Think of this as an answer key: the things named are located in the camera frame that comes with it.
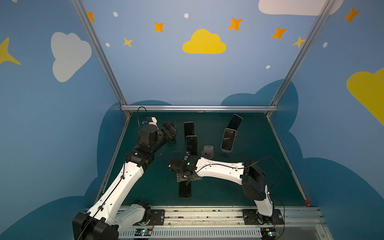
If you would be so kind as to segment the dark phone grey stand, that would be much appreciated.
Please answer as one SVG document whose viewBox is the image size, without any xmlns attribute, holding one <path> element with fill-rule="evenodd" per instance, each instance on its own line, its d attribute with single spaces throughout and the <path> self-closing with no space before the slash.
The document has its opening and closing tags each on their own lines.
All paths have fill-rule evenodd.
<svg viewBox="0 0 384 240">
<path fill-rule="evenodd" d="M 192 185 L 188 181 L 179 182 L 179 198 L 190 198 Z"/>
</svg>

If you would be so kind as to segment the grey phone stand emptied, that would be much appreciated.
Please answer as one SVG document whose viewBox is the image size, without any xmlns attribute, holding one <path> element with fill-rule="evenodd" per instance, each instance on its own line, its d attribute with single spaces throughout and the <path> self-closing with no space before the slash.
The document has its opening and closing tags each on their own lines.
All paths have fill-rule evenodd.
<svg viewBox="0 0 384 240">
<path fill-rule="evenodd" d="M 201 152 L 201 156 L 203 158 L 212 160 L 214 158 L 214 147 L 209 146 L 209 145 L 205 145 L 202 152 Z"/>
</svg>

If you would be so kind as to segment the white phone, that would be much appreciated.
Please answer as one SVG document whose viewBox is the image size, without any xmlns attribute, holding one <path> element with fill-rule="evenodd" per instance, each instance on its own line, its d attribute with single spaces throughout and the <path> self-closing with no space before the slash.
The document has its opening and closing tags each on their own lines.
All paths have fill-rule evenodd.
<svg viewBox="0 0 384 240">
<path fill-rule="evenodd" d="M 236 134 L 237 134 L 237 131 L 225 128 L 221 149 L 227 149 L 227 150 L 233 149 L 234 142 L 236 139 Z"/>
</svg>

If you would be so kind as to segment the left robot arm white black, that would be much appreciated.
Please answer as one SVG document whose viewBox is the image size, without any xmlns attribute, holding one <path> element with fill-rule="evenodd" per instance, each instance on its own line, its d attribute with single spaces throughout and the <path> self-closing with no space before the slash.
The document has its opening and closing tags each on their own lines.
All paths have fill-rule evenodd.
<svg viewBox="0 0 384 240">
<path fill-rule="evenodd" d="M 151 205 L 143 201 L 135 201 L 127 210 L 118 212 L 132 187 L 155 159 L 155 153 L 175 141 L 178 134 L 175 123 L 165 123 L 159 129 L 156 118 L 148 121 L 110 187 L 86 213 L 78 213 L 73 219 L 76 240 L 117 240 L 134 224 L 145 225 L 150 221 Z"/>
</svg>

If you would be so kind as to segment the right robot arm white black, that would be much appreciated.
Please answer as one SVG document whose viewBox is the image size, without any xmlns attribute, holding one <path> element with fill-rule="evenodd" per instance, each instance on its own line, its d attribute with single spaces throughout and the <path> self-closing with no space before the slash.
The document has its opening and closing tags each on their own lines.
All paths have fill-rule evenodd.
<svg viewBox="0 0 384 240">
<path fill-rule="evenodd" d="M 179 175 L 180 182 L 201 180 L 204 177 L 217 178 L 234 182 L 243 187 L 247 198 L 252 199 L 258 214 L 271 217 L 274 204 L 270 198 L 266 175 L 261 168 L 253 163 L 225 163 L 203 157 L 187 156 L 185 160 L 172 158 L 169 170 Z"/>
</svg>

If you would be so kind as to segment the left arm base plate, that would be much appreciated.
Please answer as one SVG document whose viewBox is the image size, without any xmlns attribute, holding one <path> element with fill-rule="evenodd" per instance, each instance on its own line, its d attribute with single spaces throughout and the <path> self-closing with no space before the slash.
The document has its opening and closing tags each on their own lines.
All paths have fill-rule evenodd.
<svg viewBox="0 0 384 240">
<path fill-rule="evenodd" d="M 145 214 L 144 219 L 134 226 L 163 226 L 165 221 L 165 210 L 151 210 L 150 214 Z"/>
</svg>

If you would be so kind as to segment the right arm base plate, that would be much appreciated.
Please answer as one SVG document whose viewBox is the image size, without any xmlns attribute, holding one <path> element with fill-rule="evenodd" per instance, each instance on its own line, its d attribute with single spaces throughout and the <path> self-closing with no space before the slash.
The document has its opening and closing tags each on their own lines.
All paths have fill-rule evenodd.
<svg viewBox="0 0 384 240">
<path fill-rule="evenodd" d="M 243 209 L 245 225 L 284 225 L 283 214 L 279 209 L 274 209 L 271 217 L 266 217 L 258 213 L 256 209 Z"/>
</svg>

